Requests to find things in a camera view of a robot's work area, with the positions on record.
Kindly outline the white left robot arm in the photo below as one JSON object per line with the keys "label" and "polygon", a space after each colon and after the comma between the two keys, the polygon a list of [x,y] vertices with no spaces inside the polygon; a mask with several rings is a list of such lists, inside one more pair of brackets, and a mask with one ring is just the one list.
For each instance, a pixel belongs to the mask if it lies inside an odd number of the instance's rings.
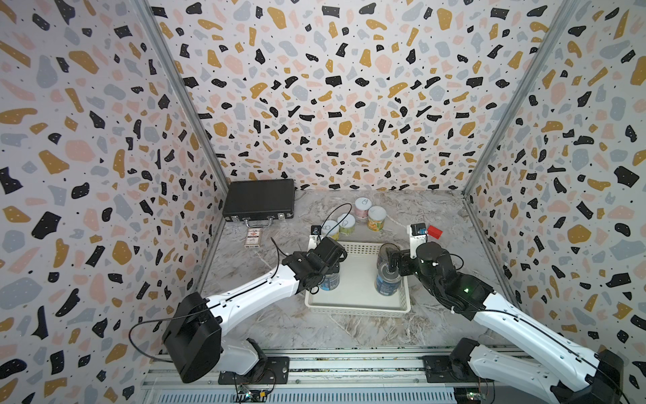
{"label": "white left robot arm", "polygon": [[271,365],[258,343],[227,334],[250,316],[283,299],[318,288],[348,256],[336,240],[324,237],[313,249],[278,258],[272,271],[236,289],[204,298],[183,298],[163,333],[163,345],[181,381],[193,383],[213,371],[258,383]]}

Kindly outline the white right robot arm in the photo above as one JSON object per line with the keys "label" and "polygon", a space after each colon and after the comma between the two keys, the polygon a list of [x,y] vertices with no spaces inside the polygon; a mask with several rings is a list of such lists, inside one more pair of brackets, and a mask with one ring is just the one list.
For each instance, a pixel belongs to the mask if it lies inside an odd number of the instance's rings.
{"label": "white right robot arm", "polygon": [[435,242],[387,254],[387,274],[414,276],[445,308],[503,336],[526,361],[462,338],[449,355],[453,376],[499,381],[549,403],[621,403],[622,359],[596,353],[555,333],[511,304],[486,282],[458,271]]}

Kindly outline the dark tomato tin can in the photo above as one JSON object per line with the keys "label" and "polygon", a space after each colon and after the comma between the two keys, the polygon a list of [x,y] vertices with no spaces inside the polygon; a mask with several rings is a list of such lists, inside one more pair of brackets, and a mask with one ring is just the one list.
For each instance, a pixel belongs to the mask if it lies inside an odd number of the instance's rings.
{"label": "dark tomato tin can", "polygon": [[380,246],[377,260],[377,274],[381,279],[394,281],[398,278],[397,270],[390,267],[390,257],[398,252],[400,252],[400,248],[391,242]]}

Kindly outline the blue tin can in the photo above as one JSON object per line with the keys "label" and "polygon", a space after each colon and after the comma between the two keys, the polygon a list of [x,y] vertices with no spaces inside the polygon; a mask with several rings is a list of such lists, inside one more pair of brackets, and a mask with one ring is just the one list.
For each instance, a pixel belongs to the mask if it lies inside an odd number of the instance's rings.
{"label": "blue tin can", "polygon": [[375,279],[375,289],[382,296],[393,296],[400,289],[401,277],[396,272],[379,270]]}
{"label": "blue tin can", "polygon": [[333,291],[340,283],[340,272],[328,272],[324,275],[321,283],[318,285],[320,290]]}

